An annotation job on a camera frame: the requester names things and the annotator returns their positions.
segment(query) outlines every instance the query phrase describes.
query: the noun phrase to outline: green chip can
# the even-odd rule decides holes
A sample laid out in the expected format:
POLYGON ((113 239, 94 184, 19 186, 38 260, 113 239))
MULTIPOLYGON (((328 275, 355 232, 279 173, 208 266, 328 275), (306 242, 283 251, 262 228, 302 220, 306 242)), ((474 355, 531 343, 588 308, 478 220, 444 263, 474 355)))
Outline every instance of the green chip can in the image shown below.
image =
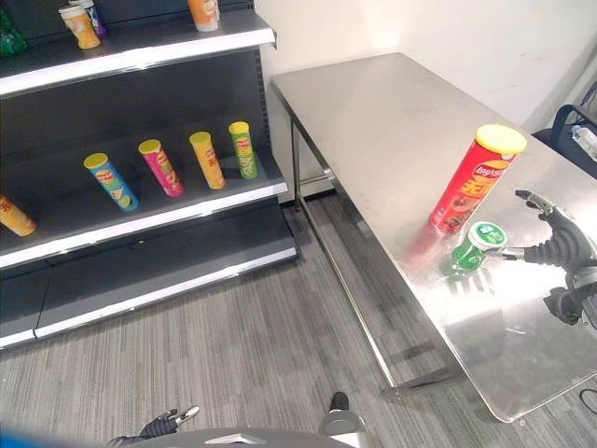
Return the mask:
POLYGON ((234 152, 239 160, 241 176, 245 179, 257 177, 257 162, 255 153, 251 144, 251 134, 249 133, 249 123, 244 121, 235 121, 228 127, 232 136, 234 152))
POLYGON ((495 224, 486 221, 474 223, 465 240, 451 252, 451 268, 471 273, 481 267, 485 251, 498 249, 507 242, 506 233, 495 224))

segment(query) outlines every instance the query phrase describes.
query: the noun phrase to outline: metal table frame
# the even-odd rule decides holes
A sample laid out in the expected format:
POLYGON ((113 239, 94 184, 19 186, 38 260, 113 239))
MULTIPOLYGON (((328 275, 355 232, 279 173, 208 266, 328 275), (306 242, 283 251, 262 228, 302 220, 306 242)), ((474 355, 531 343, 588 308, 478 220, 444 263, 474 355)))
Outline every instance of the metal table frame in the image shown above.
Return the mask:
MULTIPOLYGON (((385 381, 385 387, 382 388, 382 396, 386 397, 386 398, 398 398, 399 399, 399 398, 413 395, 418 392, 421 392, 421 391, 424 391, 424 390, 427 390, 430 388, 434 388, 437 386, 444 386, 449 383, 462 382, 463 380, 466 379, 465 372, 461 369, 460 365, 458 364, 457 360, 454 358, 454 356, 450 352, 450 349, 447 347, 447 345, 441 340, 441 338, 439 337, 437 332, 435 330, 433 330, 432 334, 429 334, 428 336, 431 339, 431 343, 433 344, 433 347, 435 349, 437 349, 437 351, 441 355, 443 361, 446 364, 446 367, 443 367, 436 371, 431 371, 431 372, 429 372, 425 375, 422 375, 418 378, 407 381, 406 383, 402 383, 402 384, 396 383, 394 377, 392 376, 392 373, 390 372, 388 363, 386 362, 385 358, 383 357, 382 351, 380 350, 380 347, 377 345, 375 338, 373 337, 373 334, 369 328, 369 325, 368 325, 365 317, 363 316, 361 309, 358 306, 358 303, 354 297, 354 294, 351 291, 346 279, 342 275, 339 264, 334 259, 334 256, 326 242, 326 239, 324 238, 322 233, 319 231, 317 222, 315 221, 315 219, 309 209, 309 205, 307 204, 307 202, 305 201, 305 198, 302 196, 302 194, 300 192, 300 186, 306 185, 306 184, 309 184, 309 183, 312 183, 312 182, 315 182, 318 180, 323 180, 323 179, 329 180, 331 182, 332 186, 334 187, 335 191, 341 196, 342 202, 344 204, 344 208, 348 209, 345 211, 347 211, 349 213, 349 215, 354 217, 357 221, 365 223, 366 225, 367 225, 367 223, 363 219, 363 217, 360 215, 360 213, 358 212, 356 207, 353 205, 353 203, 351 202, 350 197, 348 196, 348 194, 346 194, 346 191, 344 190, 340 181, 334 175, 333 171, 327 164, 326 159, 321 154, 321 151, 318 149, 317 145, 311 139, 311 137, 309 136, 309 133, 304 128, 304 126, 300 122, 299 118, 293 112, 292 107, 288 104, 288 102, 286 101, 284 96, 280 93, 280 91, 277 89, 275 84, 272 84, 272 85, 273 85, 273 88, 274 88, 278 98, 282 102, 282 104, 285 108, 285 111, 288 113, 288 115, 290 117, 295 210, 297 212, 302 211, 305 214, 305 217, 307 218, 307 221, 309 222, 312 232, 315 235, 315 238, 317 239, 318 244, 321 246, 322 250, 326 254, 327 261, 329 262, 329 265, 331 266, 332 270, 334 271, 334 274, 336 275, 336 277, 338 279, 338 282, 340 283, 340 286, 342 288, 342 291, 346 297, 346 300, 347 300, 350 308, 354 312, 354 316, 356 317, 358 325, 361 328, 361 330, 363 331, 363 334, 365 336, 365 339, 367 340, 367 343, 371 350, 371 353, 372 353, 373 357, 375 358, 375 361, 376 361, 378 367, 380 368, 383 379, 385 381), (303 181, 300 180, 299 140, 300 140, 301 136, 307 143, 307 146, 308 146, 309 150, 311 151, 311 153, 314 155, 314 157, 317 159, 319 164, 322 166, 322 168, 324 170, 323 176, 317 176, 316 178, 305 179, 303 181)), ((477 405, 480 400, 477 401, 476 399, 474 399, 473 401, 477 405)), ((479 414, 479 417, 483 418, 483 419, 487 418, 487 416, 488 416, 488 414, 485 412, 485 410, 483 410, 481 413, 478 413, 478 414, 479 414)))

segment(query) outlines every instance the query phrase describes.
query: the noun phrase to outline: green cup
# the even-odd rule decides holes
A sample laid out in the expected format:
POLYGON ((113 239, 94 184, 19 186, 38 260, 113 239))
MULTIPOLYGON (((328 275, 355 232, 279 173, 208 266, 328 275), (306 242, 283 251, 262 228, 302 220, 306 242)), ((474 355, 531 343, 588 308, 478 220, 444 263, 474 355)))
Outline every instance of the green cup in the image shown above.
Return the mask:
POLYGON ((485 251, 503 247, 506 242, 506 233, 495 224, 474 223, 465 240, 451 252, 449 271, 463 275, 476 271, 485 260, 485 251))

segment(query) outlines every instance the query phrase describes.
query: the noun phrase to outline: white wall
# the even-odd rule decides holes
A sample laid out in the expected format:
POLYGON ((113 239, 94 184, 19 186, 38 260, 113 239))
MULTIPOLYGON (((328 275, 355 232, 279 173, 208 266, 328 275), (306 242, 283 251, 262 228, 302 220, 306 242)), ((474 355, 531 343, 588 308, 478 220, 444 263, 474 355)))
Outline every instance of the white wall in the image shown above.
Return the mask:
MULTIPOLYGON (((266 79, 401 51, 527 131, 545 126, 597 45, 597 0, 256 0, 256 9, 278 32, 278 49, 262 50, 266 79)), ((290 181, 287 118, 271 94, 269 107, 290 181)), ((303 178, 317 172, 307 163, 303 178)))

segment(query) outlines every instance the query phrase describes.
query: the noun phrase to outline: stainless steel table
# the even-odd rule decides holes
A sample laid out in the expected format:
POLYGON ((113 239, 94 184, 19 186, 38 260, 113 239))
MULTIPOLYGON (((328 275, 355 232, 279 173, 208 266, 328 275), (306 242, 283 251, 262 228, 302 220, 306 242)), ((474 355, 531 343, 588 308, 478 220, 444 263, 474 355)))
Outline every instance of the stainless steel table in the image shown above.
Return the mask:
MULTIPOLYGON (((511 422, 597 373, 597 339, 581 325, 563 324, 542 300, 564 285, 563 270, 487 259, 478 275, 458 283, 437 267, 462 235, 438 236, 427 225, 429 214, 477 127, 509 124, 507 120, 403 54, 284 74, 273 83, 292 122, 296 179, 300 133, 371 228, 497 419, 511 422)), ((544 241, 549 227, 514 196, 514 189, 530 189, 566 208, 597 240, 597 183, 533 137, 528 139, 527 150, 472 221, 503 226, 511 245, 544 241)), ((295 194, 311 218, 298 181, 295 194)), ((325 240, 318 231, 316 235, 389 391, 403 395, 449 378, 446 371, 437 371, 408 384, 394 382, 358 300, 325 240)))

